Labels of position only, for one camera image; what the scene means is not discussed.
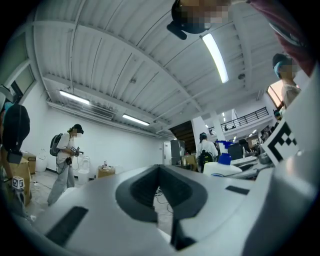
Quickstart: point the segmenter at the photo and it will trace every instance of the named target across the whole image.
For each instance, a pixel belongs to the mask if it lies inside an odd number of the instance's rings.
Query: black backpack
[[[60,149],[57,148],[57,145],[58,145],[59,141],[61,140],[62,135],[63,134],[60,133],[52,138],[51,144],[50,144],[50,155],[51,156],[54,156],[54,157],[58,156]]]
[[[213,162],[214,158],[209,152],[202,150],[201,155],[199,156],[199,165],[201,166],[201,172],[204,172],[204,167],[206,163]]]

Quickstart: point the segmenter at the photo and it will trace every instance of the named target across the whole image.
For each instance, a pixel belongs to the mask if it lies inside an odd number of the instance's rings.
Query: jeans
[[[74,170],[71,165],[66,165],[65,162],[57,164],[58,177],[52,186],[52,190],[48,197],[48,205],[54,204],[62,193],[67,188],[75,187]]]

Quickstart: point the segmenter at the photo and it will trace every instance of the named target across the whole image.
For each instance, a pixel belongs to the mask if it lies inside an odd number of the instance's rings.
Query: ceiling light
[[[61,91],[60,91],[60,94],[61,94],[62,96],[68,97],[68,98],[70,98],[70,99],[72,99],[72,100],[75,100],[75,101],[82,102],[82,103],[84,103],[84,104],[90,105],[90,101],[89,101],[89,100],[87,100],[87,99],[85,99],[85,98],[78,97],[78,96],[76,96],[76,95],[74,95],[74,94],[71,94],[71,93],[69,93],[69,92],[66,92],[66,91],[61,90]]]
[[[148,122],[141,121],[141,120],[136,119],[136,118],[134,118],[134,117],[132,117],[132,116],[130,116],[130,115],[127,115],[127,114],[124,114],[122,117],[123,117],[123,118],[126,118],[126,119],[129,119],[129,120],[131,120],[131,121],[137,122],[137,123],[139,123],[139,124],[141,124],[141,125],[144,125],[144,126],[150,125],[150,123],[148,123]]]
[[[228,82],[229,78],[228,78],[226,66],[212,34],[210,33],[206,34],[205,36],[202,37],[202,40],[204,41],[206,47],[209,49],[209,52],[213,57],[216,68],[219,71],[222,83],[224,84]]]

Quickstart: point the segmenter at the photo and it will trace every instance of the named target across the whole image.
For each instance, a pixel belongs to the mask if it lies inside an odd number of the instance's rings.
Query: maroon sleeve
[[[282,5],[277,4],[274,0],[251,0],[250,4],[269,21],[279,25],[288,33],[298,38],[301,42],[306,41],[302,31],[299,29],[299,25]],[[315,57],[313,57],[305,48],[291,44],[277,32],[275,32],[275,34],[285,52],[288,53],[310,77],[316,64]]]

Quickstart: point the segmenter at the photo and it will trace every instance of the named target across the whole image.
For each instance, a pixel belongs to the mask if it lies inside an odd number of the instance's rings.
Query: black metal railing
[[[268,113],[267,107],[263,107],[263,108],[255,111],[255,112],[252,112],[250,114],[244,115],[242,117],[231,120],[229,122],[222,123],[221,128],[222,128],[223,132],[227,132],[227,131],[235,129],[237,127],[241,127],[243,125],[252,123],[252,122],[254,122],[258,119],[261,119],[263,117],[266,117],[268,115],[269,115],[269,113]],[[215,127],[210,127],[210,128],[208,128],[208,130],[211,135],[216,134]]]

